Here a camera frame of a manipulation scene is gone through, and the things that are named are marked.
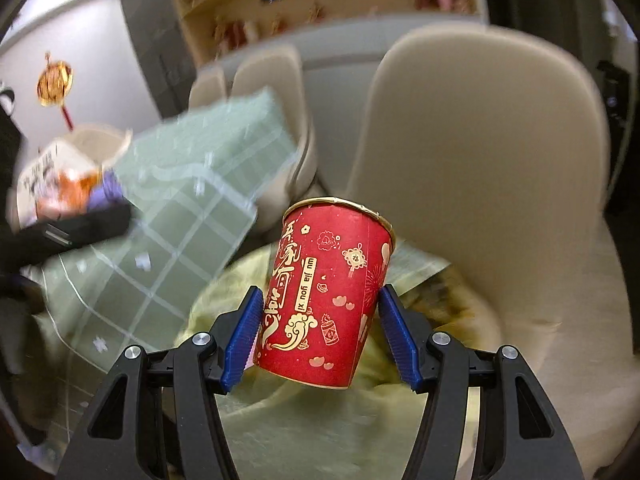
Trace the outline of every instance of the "chair backrest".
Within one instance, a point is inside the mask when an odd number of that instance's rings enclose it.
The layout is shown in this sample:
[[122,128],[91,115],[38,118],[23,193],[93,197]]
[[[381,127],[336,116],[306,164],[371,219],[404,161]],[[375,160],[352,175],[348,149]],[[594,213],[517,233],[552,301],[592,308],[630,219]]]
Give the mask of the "chair backrest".
[[289,133],[298,142],[308,133],[302,60],[293,45],[259,50],[238,67],[232,96],[249,95],[265,86],[279,97]]
[[189,94],[189,110],[212,105],[226,99],[225,71],[220,66],[212,66],[198,74]]
[[348,196],[455,264],[537,367],[600,219],[607,146],[598,89],[565,51],[431,25],[376,72]]
[[110,168],[129,149],[132,137],[131,130],[123,132],[106,124],[79,124],[62,139],[98,166]]

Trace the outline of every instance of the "gold cup rim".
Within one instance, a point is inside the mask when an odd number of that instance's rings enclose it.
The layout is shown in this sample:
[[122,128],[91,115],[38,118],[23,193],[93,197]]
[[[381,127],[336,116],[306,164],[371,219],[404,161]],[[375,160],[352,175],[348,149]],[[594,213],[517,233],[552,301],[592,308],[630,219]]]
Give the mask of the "gold cup rim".
[[394,252],[396,248],[396,232],[394,231],[391,225],[391,222],[389,222],[389,220],[384,218],[380,213],[372,211],[368,207],[364,207],[362,204],[350,202],[349,200],[345,200],[343,198],[338,198],[335,196],[321,196],[318,198],[307,198],[305,200],[301,200],[300,202],[296,202],[294,205],[292,205],[289,209],[285,211],[284,215],[282,216],[282,225],[284,226],[284,222],[287,219],[287,217],[291,213],[293,213],[296,209],[304,207],[305,205],[312,205],[316,203],[342,205],[342,206],[360,211],[361,213],[364,213],[367,216],[370,216],[388,231],[389,235],[391,236],[391,253]]

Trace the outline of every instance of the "metal screw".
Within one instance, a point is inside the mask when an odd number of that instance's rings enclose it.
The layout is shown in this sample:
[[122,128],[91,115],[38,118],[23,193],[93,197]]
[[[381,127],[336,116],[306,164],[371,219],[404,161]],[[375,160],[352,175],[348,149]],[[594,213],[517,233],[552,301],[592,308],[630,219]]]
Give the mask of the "metal screw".
[[193,341],[194,345],[204,346],[209,341],[211,341],[211,336],[206,332],[198,332],[195,336],[191,338],[191,341]]
[[444,332],[436,332],[431,338],[436,345],[446,346],[451,343],[449,334],[445,334]]
[[142,353],[139,346],[130,346],[124,351],[124,357],[127,359],[136,359]]
[[518,351],[513,346],[505,346],[502,349],[502,355],[504,355],[507,359],[515,359],[518,357]]

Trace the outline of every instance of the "purple object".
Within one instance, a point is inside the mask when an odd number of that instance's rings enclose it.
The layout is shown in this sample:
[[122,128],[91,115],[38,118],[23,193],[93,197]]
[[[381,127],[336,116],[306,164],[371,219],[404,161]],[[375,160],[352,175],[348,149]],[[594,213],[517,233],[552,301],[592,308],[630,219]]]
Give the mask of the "purple object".
[[92,189],[89,195],[87,211],[105,209],[113,203],[123,200],[122,186],[118,182],[113,171],[105,171],[102,174],[102,183]]

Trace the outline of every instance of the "hanging ornament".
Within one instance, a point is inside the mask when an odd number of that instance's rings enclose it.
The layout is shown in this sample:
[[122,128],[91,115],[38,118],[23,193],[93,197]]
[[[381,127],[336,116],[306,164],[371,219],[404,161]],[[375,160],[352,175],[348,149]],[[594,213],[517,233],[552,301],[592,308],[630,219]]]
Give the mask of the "hanging ornament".
[[307,23],[319,23],[324,20],[324,7],[318,3],[314,3],[309,9],[309,14],[306,17]]
[[276,14],[276,17],[271,22],[271,35],[277,36],[287,30],[287,21],[282,17],[280,13]]
[[73,71],[71,67],[64,61],[51,61],[51,54],[45,54],[47,67],[44,69],[38,79],[38,99],[42,106],[60,106],[62,115],[65,118],[66,127],[69,131],[74,129],[71,117],[66,111],[65,97],[71,90],[73,82]]

